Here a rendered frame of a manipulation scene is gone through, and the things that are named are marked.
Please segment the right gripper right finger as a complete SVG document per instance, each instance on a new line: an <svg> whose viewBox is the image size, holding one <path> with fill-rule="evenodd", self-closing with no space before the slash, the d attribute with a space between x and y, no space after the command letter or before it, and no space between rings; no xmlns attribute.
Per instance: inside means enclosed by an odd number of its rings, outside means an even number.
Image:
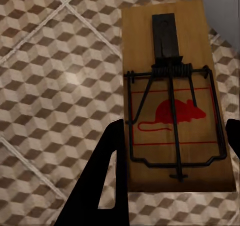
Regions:
<svg viewBox="0 0 240 226"><path fill-rule="evenodd" d="M229 145L240 159L240 121L228 119L226 124L227 139Z"/></svg>

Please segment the mousetrap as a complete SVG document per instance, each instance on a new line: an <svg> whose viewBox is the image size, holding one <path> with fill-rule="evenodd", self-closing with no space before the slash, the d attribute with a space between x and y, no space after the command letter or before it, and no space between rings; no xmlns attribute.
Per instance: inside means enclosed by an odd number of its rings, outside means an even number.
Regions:
<svg viewBox="0 0 240 226"><path fill-rule="evenodd" d="M121 8L127 192L237 192L203 0Z"/></svg>

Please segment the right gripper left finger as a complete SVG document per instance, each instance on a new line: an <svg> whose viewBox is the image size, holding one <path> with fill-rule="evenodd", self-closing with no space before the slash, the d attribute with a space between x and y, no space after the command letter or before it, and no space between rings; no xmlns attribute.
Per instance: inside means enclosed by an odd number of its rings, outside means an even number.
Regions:
<svg viewBox="0 0 240 226"><path fill-rule="evenodd" d="M54 226L130 226L124 129L124 119L108 125ZM115 207L98 209L114 151Z"/></svg>

